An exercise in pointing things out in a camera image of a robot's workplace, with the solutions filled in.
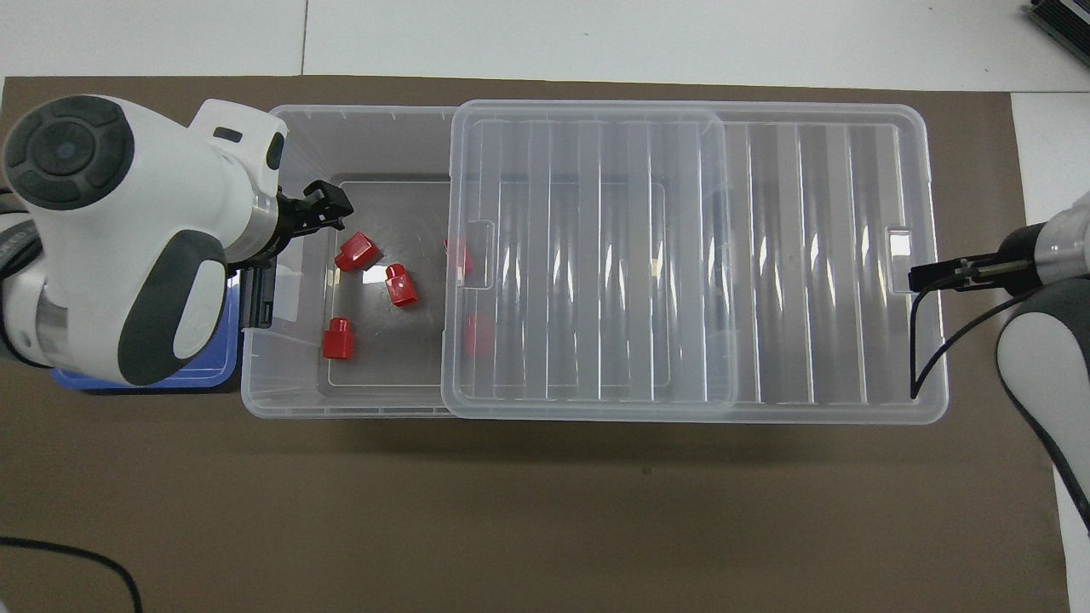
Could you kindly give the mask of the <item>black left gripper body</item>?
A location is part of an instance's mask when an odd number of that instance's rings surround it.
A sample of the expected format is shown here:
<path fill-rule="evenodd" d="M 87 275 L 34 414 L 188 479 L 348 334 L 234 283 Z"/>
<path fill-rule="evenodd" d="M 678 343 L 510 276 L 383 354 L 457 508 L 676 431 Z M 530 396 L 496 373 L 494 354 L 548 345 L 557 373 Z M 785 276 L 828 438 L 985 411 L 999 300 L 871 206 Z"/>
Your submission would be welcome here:
<path fill-rule="evenodd" d="M 284 251 L 289 243 L 299 237 L 319 232 L 322 216 L 307 212 L 305 199 L 288 199 L 284 194 L 277 195 L 278 221 L 275 228 L 275 255 Z"/>

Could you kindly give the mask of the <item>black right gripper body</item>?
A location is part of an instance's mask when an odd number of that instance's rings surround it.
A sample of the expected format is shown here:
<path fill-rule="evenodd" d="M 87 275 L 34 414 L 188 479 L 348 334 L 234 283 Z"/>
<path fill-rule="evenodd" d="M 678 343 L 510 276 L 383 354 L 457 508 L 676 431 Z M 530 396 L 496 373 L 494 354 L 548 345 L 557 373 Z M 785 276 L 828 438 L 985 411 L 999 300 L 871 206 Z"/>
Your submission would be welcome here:
<path fill-rule="evenodd" d="M 997 251 L 978 269 L 978 279 L 1004 289 L 1008 295 L 1024 295 L 1042 287 L 1036 267 L 1036 245 L 1044 226 L 1021 226 L 1005 237 Z"/>

